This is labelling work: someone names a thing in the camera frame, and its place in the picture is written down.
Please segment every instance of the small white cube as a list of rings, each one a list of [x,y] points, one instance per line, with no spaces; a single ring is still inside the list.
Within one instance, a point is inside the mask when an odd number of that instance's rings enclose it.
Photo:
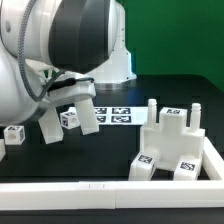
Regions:
[[[24,126],[11,125],[4,130],[6,145],[21,145],[25,140]]]
[[[198,179],[201,170],[201,160],[192,156],[181,156],[174,172],[173,180],[194,181]]]
[[[155,159],[139,153],[131,164],[129,181],[149,181],[155,170]]]
[[[3,139],[0,139],[0,162],[2,161],[4,156],[5,156],[5,143]]]
[[[75,111],[64,112],[60,114],[61,126],[67,129],[72,129],[80,126],[78,115]]]

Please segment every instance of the white plastic part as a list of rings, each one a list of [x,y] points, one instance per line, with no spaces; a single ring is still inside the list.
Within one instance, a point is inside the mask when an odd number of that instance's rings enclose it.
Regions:
[[[224,180],[224,162],[208,138],[204,140],[203,167],[211,180]]]
[[[92,99],[75,102],[75,108],[80,121],[83,135],[99,131]]]
[[[129,181],[148,181],[151,180],[155,170],[159,155],[143,155],[139,153],[131,164]]]
[[[3,139],[0,139],[0,162],[2,161],[4,156],[5,156],[5,142]]]
[[[118,32],[114,51],[109,60],[89,73],[96,84],[121,84],[137,77],[132,73],[131,54],[125,47],[125,11],[119,3],[116,7]]]
[[[4,130],[6,145],[21,145],[25,140],[24,126],[9,126]]]
[[[62,141],[64,133],[54,107],[49,108],[40,118],[39,125],[46,144]]]
[[[66,129],[72,129],[80,126],[76,110],[72,112],[61,113],[60,118],[61,118],[61,126]]]
[[[147,126],[149,128],[155,128],[156,126],[156,113],[157,113],[157,102],[155,99],[149,99],[148,118],[147,118]]]
[[[197,180],[201,171],[201,162],[193,156],[181,156],[173,180]]]
[[[196,132],[200,128],[201,105],[193,103],[191,111],[190,131]]]
[[[140,131],[140,152],[148,155],[152,151],[158,151],[161,157],[157,168],[169,171],[176,169],[181,156],[190,155],[201,160],[205,130],[198,127],[198,114],[195,117],[193,110],[192,130],[186,127],[187,110],[164,107],[160,111],[159,123],[156,124],[155,106],[155,100],[150,99],[148,122]]]

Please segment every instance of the black table surface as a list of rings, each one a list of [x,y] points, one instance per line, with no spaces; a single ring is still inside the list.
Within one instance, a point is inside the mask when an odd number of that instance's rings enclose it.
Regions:
[[[188,109],[202,106],[201,128],[224,155],[224,93],[197,75],[138,76],[129,88],[97,91],[95,106],[147,106],[148,99],[162,107]],[[65,112],[73,105],[58,108]],[[64,130],[62,142],[45,145],[38,123],[25,127],[22,146],[6,146],[0,163],[0,183],[121,181],[139,151],[140,126],[100,126],[83,136],[80,128]],[[171,180],[172,173],[157,171],[154,180]],[[0,223],[223,223],[223,208],[116,209],[74,211],[0,212]]]

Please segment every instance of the white block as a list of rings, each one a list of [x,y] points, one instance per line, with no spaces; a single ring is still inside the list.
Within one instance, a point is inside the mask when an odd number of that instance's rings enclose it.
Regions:
[[[60,118],[61,126],[66,129],[72,129],[80,126],[79,118],[75,111],[61,113]]]
[[[25,140],[24,126],[11,125],[4,130],[6,145],[21,145]]]
[[[224,207],[223,181],[118,182],[116,208]]]
[[[77,209],[77,183],[0,185],[0,210]]]
[[[202,165],[211,180],[224,181],[224,162],[215,147],[206,137]]]
[[[173,180],[197,180],[201,170],[201,160],[192,156],[181,156],[175,169]]]
[[[140,129],[140,151],[161,154],[158,169],[175,171],[182,155],[201,159],[205,130],[200,129],[200,104],[192,105],[191,127],[186,127],[187,110],[164,107],[156,123],[156,101],[149,100],[148,122]]]
[[[76,200],[78,209],[115,209],[115,190],[109,183],[80,182]]]
[[[131,164],[129,181],[149,181],[156,170],[156,159],[139,153]]]
[[[5,156],[5,143],[3,139],[0,139],[0,162],[2,161],[4,156]]]
[[[63,139],[63,130],[54,107],[49,108],[39,120],[40,128],[46,144],[59,142]]]
[[[75,102],[83,135],[99,131],[92,99]]]

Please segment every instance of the white post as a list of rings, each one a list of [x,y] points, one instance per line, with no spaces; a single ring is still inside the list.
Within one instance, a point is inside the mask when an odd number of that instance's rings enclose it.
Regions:
[[[157,112],[156,100],[149,99],[149,101],[148,101],[148,118],[147,118],[147,126],[149,128],[154,128],[156,125],[156,112]]]
[[[200,128],[201,104],[193,103],[191,109],[190,130],[196,132]]]

